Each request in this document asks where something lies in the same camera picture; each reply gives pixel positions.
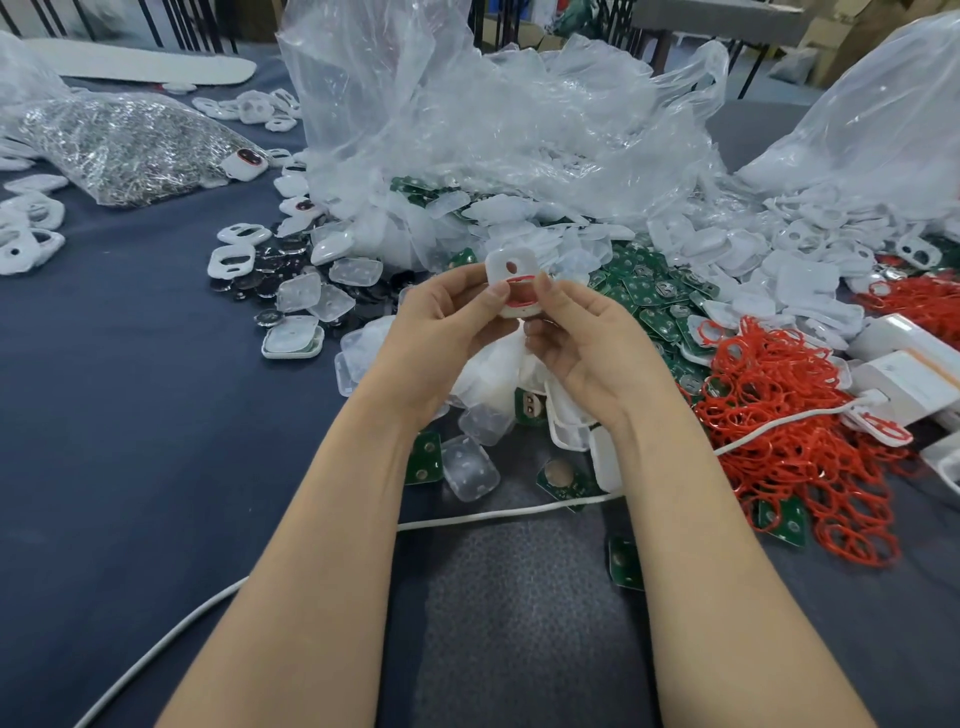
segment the white cord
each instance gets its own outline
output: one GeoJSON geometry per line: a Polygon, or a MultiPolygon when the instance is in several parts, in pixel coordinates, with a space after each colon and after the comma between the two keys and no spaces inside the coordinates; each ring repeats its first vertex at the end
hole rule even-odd
{"type": "MultiPolygon", "coordinates": [[[[799,420],[805,420],[807,417],[818,417],[820,415],[838,415],[843,412],[852,409],[858,404],[864,404],[867,402],[873,401],[870,398],[861,398],[858,400],[849,401],[846,404],[843,404],[839,407],[832,407],[831,409],[810,409],[806,412],[798,412],[795,415],[788,415],[786,417],[781,417],[778,420],[771,420],[765,425],[761,425],[749,435],[741,437],[739,440],[734,440],[728,445],[723,446],[722,448],[717,448],[713,451],[713,454],[719,456],[723,455],[726,452],[737,449],[742,445],[746,445],[752,440],[756,439],[765,432],[769,432],[774,427],[779,427],[780,425],[788,425],[790,423],[798,422],[799,420]]],[[[553,503],[544,503],[544,505],[532,505],[527,508],[512,508],[506,511],[485,511],[483,513],[470,513],[465,516],[455,516],[449,519],[433,519],[432,521],[410,521],[407,523],[399,523],[396,527],[397,531],[414,531],[420,528],[436,528],[443,525],[457,525],[459,523],[474,523],[479,521],[493,521],[496,519],[508,519],[516,518],[518,516],[534,516],[537,513],[546,513],[547,511],[556,511],[560,508],[569,508],[571,505],[591,505],[592,503],[603,503],[607,500],[615,500],[619,497],[623,497],[621,493],[609,493],[605,496],[591,496],[591,497],[578,497],[571,498],[570,500],[558,500],[553,503]]],[[[189,627],[193,622],[202,617],[204,614],[209,612],[213,607],[222,602],[228,596],[232,596],[240,591],[240,587],[244,585],[249,577],[245,576],[240,579],[236,584],[231,584],[226,589],[224,589],[219,594],[212,596],[210,599],[205,601],[199,607],[197,607],[193,612],[188,614],[186,617],[180,620],[176,627],[170,630],[163,638],[156,643],[153,647],[150,648],[150,651],[147,652],[143,657],[137,660],[133,666],[123,673],[123,676],[117,680],[110,689],[103,694],[103,696],[93,704],[93,707],[90,708],[80,719],[80,721],[74,726],[74,728],[86,728],[93,720],[103,711],[107,704],[112,700],[117,693],[122,691],[131,680],[136,677],[137,673],[140,672],[145,666],[147,666],[160,652],[162,652],[168,644],[175,640],[181,632],[183,632],[187,627],[189,627]]]]}
{"type": "Polygon", "coordinates": [[[248,576],[244,576],[240,581],[235,584],[231,584],[222,592],[212,596],[210,599],[205,601],[199,607],[197,607],[193,612],[188,614],[186,617],[181,619],[177,626],[167,632],[158,643],[150,648],[150,651],[147,652],[143,657],[137,660],[129,670],[123,673],[119,680],[117,680],[113,685],[110,686],[110,689],[101,695],[100,699],[93,704],[93,707],[90,708],[82,717],[74,728],[86,728],[93,720],[100,714],[101,711],[107,706],[107,704],[112,700],[117,693],[122,691],[127,687],[127,684],[136,677],[137,673],[146,667],[160,652],[166,649],[167,645],[170,644],[173,640],[180,636],[180,633],[183,632],[187,627],[193,624],[197,619],[205,615],[220,602],[226,599],[228,596],[233,596],[240,591],[242,587],[249,579],[248,576]]]}
{"type": "Polygon", "coordinates": [[[722,448],[717,448],[713,451],[713,454],[717,457],[720,455],[726,455],[731,450],[735,450],[743,445],[746,445],[752,440],[755,440],[757,437],[762,435],[765,432],[769,432],[774,427],[779,427],[780,425],[789,425],[790,423],[799,422],[800,420],[805,420],[807,417],[819,417],[820,415],[840,415],[848,410],[853,409],[858,404],[863,404],[864,400],[852,400],[846,404],[841,404],[839,407],[831,407],[830,409],[808,409],[806,412],[798,412],[795,415],[787,415],[786,417],[781,417],[777,420],[771,420],[765,425],[761,425],[749,435],[744,435],[739,440],[734,440],[728,445],[723,446],[722,448]]]}

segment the plastic bag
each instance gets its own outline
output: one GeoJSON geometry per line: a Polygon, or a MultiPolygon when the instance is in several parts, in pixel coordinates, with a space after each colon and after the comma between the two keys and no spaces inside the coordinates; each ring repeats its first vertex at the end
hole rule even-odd
{"type": "Polygon", "coordinates": [[[844,196],[934,219],[960,192],[960,12],[910,23],[848,70],[797,129],[737,172],[768,194],[844,196]]]}
{"type": "Polygon", "coordinates": [[[629,224],[692,191],[710,154],[703,122],[726,88],[720,43],[657,78],[581,36],[561,51],[480,56],[467,7],[291,2],[280,43],[314,153],[313,199],[353,217],[392,177],[415,175],[629,224]],[[690,92],[705,77],[716,83],[690,92]]]}
{"type": "Polygon", "coordinates": [[[228,182],[220,162],[266,153],[223,124],[158,93],[69,94],[23,105],[14,135],[100,205],[158,202],[228,182]]]}
{"type": "Polygon", "coordinates": [[[39,54],[0,31],[0,133],[11,133],[24,104],[69,95],[70,88],[39,54]]]}
{"type": "Polygon", "coordinates": [[[787,51],[786,55],[774,63],[767,75],[778,81],[788,84],[805,84],[810,75],[813,64],[817,62],[820,51],[816,48],[800,48],[796,51],[787,51]]]}

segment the right hand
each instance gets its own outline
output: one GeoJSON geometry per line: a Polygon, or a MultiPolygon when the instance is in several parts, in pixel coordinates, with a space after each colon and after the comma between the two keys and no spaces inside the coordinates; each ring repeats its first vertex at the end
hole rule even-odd
{"type": "Polygon", "coordinates": [[[622,305],[543,272],[534,289],[549,321],[526,322],[527,349],[612,434],[631,426],[631,407],[676,392],[650,338],[622,305]]]}

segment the black chair leg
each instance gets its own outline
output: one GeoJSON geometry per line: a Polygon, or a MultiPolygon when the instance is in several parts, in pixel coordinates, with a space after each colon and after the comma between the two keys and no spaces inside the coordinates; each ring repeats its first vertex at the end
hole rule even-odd
{"type": "Polygon", "coordinates": [[[742,99],[747,95],[747,89],[750,88],[750,84],[754,80],[756,72],[760,70],[760,64],[763,63],[763,59],[766,58],[767,52],[770,50],[769,45],[761,45],[760,50],[756,54],[756,61],[754,62],[754,67],[750,69],[750,75],[747,76],[747,80],[743,83],[743,88],[740,89],[740,93],[737,95],[737,99],[742,99]]]}

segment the white plastic bag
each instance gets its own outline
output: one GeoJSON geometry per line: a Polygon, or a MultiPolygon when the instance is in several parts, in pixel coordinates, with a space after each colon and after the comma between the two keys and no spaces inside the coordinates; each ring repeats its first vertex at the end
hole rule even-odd
{"type": "Polygon", "coordinates": [[[24,104],[70,95],[50,66],[18,37],[0,31],[0,133],[9,133],[24,104]]]}
{"type": "Polygon", "coordinates": [[[776,195],[818,182],[933,219],[960,193],[960,12],[895,31],[737,175],[776,195]]]}
{"type": "Polygon", "coordinates": [[[303,104],[311,197],[362,215],[394,176],[514,192],[629,224],[688,195],[710,155],[727,53],[650,67],[572,37],[481,56],[467,0],[292,0],[279,39],[303,104]],[[694,84],[709,78],[691,92],[694,84]]]}
{"type": "Polygon", "coordinates": [[[806,77],[810,75],[810,70],[817,62],[819,54],[820,51],[812,47],[787,51],[783,58],[774,63],[774,67],[767,75],[778,81],[786,81],[788,84],[805,84],[806,77]]]}

